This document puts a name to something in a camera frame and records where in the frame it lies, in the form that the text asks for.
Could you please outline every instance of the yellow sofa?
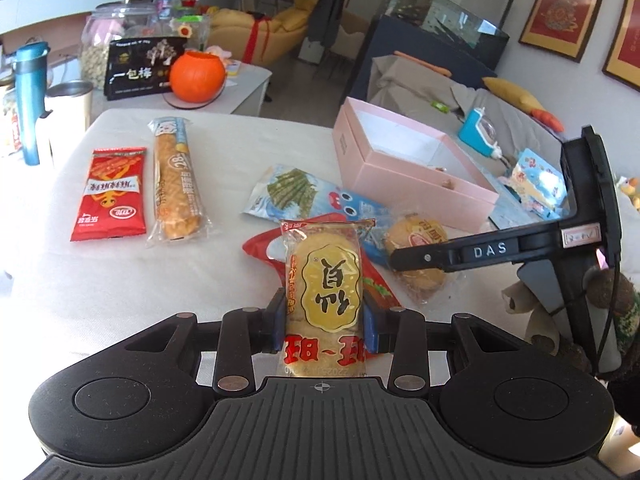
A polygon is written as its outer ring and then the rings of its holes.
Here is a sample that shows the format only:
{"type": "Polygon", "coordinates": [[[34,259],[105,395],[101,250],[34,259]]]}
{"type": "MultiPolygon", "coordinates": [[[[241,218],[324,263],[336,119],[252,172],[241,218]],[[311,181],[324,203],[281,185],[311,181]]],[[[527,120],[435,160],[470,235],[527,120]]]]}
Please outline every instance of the yellow sofa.
{"type": "MultiPolygon", "coordinates": [[[[306,36],[311,11],[318,0],[294,0],[268,22],[260,22],[251,64],[267,66],[300,44],[306,36]]],[[[217,45],[242,59],[251,36],[254,17],[241,10],[220,9],[211,15],[211,31],[207,46],[217,45]]]]}

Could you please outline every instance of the orange round pot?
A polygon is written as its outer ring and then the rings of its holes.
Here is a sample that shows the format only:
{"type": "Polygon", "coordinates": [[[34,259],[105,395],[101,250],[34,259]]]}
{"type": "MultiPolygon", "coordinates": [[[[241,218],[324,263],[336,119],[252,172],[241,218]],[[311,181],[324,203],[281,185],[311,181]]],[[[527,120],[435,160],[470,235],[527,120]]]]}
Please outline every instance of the orange round pot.
{"type": "Polygon", "coordinates": [[[171,67],[171,90],[188,103],[211,101],[225,84],[225,66],[218,56],[188,50],[171,67]]]}

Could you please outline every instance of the gray floor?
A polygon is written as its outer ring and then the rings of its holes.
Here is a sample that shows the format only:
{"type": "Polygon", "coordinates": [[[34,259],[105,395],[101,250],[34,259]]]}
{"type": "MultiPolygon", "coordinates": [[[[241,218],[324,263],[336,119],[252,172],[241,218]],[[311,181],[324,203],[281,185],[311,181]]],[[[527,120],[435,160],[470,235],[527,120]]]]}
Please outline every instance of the gray floor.
{"type": "Polygon", "coordinates": [[[268,67],[273,72],[267,94],[273,102],[262,105],[261,116],[332,128],[340,108],[340,97],[351,65],[337,66],[331,78],[333,60],[324,63],[317,75],[316,66],[291,56],[283,56],[268,67]]]}

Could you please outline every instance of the pink box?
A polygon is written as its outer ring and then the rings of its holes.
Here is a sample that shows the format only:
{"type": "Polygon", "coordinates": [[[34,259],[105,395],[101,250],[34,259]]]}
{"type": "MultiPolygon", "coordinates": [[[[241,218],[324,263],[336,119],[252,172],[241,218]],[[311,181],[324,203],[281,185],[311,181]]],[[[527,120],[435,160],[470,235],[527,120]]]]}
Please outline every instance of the pink box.
{"type": "Polygon", "coordinates": [[[347,189],[389,207],[415,202],[441,224],[471,234],[494,209],[493,186],[455,141],[435,128],[347,98],[333,136],[347,189]]]}

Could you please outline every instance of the framed artwork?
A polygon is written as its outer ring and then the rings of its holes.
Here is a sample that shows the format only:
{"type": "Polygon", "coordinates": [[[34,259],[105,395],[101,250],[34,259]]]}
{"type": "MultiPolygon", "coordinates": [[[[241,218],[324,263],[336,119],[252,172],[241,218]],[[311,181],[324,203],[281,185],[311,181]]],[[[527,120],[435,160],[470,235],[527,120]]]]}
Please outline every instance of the framed artwork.
{"type": "Polygon", "coordinates": [[[536,0],[520,43],[580,62],[602,0],[536,0]]]}
{"type": "Polygon", "coordinates": [[[602,71],[640,91],[640,0],[625,0],[602,71]]]}

